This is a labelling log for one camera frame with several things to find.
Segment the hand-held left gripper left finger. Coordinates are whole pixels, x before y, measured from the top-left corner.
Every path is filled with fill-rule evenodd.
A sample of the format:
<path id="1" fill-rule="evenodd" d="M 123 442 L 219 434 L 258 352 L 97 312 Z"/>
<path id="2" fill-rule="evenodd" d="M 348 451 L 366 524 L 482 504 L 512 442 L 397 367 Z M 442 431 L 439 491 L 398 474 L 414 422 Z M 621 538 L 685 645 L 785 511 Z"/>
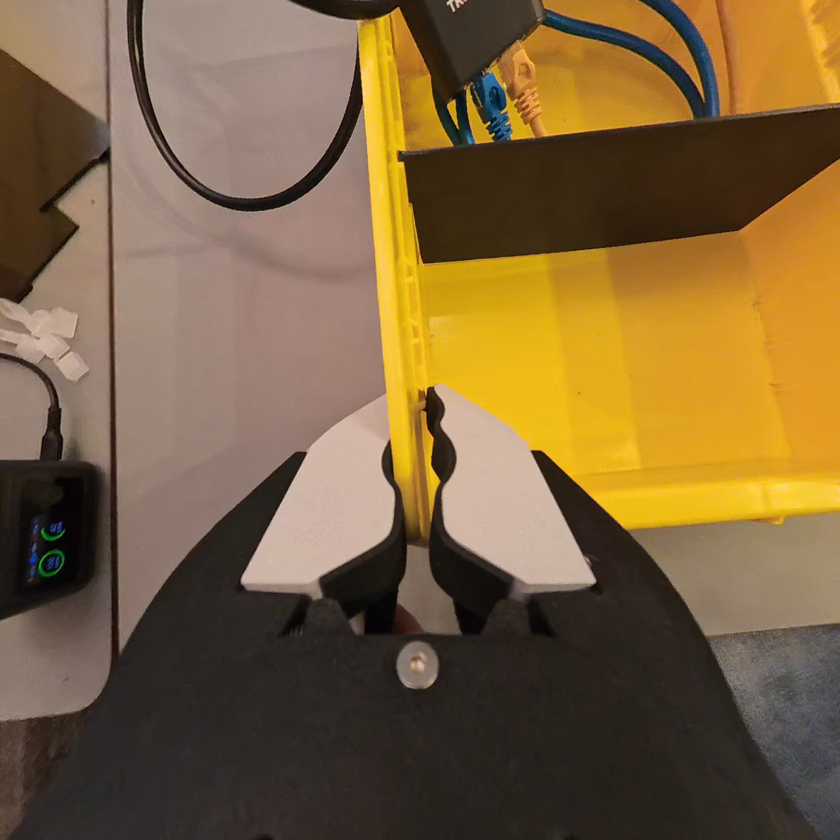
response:
<path id="1" fill-rule="evenodd" d="M 310 446 L 242 574 L 245 590 L 395 616 L 407 544 L 388 415 L 383 395 Z"/>

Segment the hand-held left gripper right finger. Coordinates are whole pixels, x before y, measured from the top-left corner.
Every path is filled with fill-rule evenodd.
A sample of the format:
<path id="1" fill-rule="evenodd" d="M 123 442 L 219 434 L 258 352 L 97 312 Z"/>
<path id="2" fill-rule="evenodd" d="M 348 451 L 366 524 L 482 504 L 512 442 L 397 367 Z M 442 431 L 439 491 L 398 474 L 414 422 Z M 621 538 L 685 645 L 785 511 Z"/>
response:
<path id="1" fill-rule="evenodd" d="M 529 443 L 447 385 L 427 390 L 438 484 L 428 534 L 437 585 L 486 620 L 501 601 L 595 586 Z"/>

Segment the yellow plastic bin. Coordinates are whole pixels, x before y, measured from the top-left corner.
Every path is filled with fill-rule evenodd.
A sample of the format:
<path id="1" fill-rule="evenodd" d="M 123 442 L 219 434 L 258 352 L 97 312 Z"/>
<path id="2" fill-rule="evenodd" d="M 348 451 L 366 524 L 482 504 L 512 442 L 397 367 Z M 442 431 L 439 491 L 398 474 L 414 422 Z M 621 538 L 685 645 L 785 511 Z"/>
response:
<path id="1" fill-rule="evenodd" d="M 838 2 L 679 2 L 721 117 L 838 105 Z M 422 415 L 447 385 L 629 529 L 838 512 L 838 161 L 728 234 L 425 264 L 402 151 L 451 147 L 403 17 L 359 30 L 395 475 L 426 536 Z M 684 122 L 676 85 L 552 31 L 524 46 L 548 137 Z"/>

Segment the black network switch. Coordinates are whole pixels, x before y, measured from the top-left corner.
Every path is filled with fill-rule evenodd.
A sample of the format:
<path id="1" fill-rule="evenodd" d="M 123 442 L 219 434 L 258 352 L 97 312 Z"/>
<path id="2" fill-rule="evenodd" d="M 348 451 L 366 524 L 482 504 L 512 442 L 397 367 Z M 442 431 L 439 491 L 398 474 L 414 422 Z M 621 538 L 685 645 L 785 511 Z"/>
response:
<path id="1" fill-rule="evenodd" d="M 541 1 L 407 1 L 400 10 L 433 90 L 446 103 L 546 15 Z"/>

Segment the black battery pack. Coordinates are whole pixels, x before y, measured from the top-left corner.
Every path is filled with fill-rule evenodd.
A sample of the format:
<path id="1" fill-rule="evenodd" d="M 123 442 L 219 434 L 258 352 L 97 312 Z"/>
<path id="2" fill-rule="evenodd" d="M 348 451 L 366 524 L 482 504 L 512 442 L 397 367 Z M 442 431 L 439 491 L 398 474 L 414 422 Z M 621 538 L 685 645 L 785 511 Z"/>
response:
<path id="1" fill-rule="evenodd" d="M 1 619 L 82 590 L 97 548 L 99 469 L 77 460 L 1 462 Z"/>

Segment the pile of white plastic clips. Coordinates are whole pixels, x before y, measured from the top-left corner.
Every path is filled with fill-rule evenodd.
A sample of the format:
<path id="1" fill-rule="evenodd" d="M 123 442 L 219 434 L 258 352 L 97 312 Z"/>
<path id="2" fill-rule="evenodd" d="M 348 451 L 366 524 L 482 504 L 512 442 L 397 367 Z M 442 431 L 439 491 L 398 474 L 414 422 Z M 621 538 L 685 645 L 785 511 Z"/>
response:
<path id="1" fill-rule="evenodd" d="M 52 361 L 69 382 L 79 382 L 89 373 L 87 363 L 70 346 L 79 322 L 76 312 L 64 308 L 29 311 L 2 298 L 1 317 L 2 347 L 19 359 L 35 365 Z"/>

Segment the black bin divider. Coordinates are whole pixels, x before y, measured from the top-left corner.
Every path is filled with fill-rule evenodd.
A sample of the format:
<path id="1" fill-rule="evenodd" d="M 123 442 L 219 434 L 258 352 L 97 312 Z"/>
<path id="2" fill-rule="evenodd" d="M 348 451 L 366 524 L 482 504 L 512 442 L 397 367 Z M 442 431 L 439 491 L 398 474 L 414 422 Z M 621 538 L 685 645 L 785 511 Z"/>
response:
<path id="1" fill-rule="evenodd" d="M 21 302 L 78 231 L 58 201 L 107 159 L 107 124 L 1 52 L 1 298 Z"/>
<path id="2" fill-rule="evenodd" d="M 402 151 L 425 264 L 737 232 L 839 157 L 838 105 Z"/>

